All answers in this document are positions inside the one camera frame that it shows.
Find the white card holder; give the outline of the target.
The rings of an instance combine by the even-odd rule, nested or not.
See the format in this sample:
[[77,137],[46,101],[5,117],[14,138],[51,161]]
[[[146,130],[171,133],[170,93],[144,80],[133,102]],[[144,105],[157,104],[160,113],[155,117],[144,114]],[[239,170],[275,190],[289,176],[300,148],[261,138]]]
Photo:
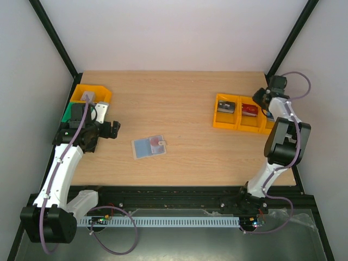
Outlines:
[[163,135],[132,140],[132,152],[135,160],[166,154],[166,141]]

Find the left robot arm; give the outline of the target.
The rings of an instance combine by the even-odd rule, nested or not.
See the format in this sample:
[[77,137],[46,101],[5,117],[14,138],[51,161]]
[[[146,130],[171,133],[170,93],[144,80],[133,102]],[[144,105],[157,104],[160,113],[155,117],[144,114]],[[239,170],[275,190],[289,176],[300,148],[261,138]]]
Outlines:
[[98,203],[98,193],[82,190],[67,199],[76,167],[84,153],[93,153],[100,138],[115,139],[117,121],[105,120],[109,104],[71,102],[53,139],[54,158],[37,198],[24,207],[20,219],[33,243],[70,243],[77,222]]

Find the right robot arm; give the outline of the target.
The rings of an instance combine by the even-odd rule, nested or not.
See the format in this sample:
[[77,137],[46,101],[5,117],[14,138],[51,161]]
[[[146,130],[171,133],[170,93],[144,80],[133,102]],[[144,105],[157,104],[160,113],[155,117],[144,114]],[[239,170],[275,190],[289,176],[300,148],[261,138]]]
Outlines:
[[305,95],[291,98],[285,94],[286,75],[272,76],[268,87],[259,89],[252,97],[275,122],[264,147],[265,164],[237,195],[237,208],[245,214],[257,213],[264,207],[274,181],[302,160],[307,146],[311,126],[302,122],[292,108],[292,101]]

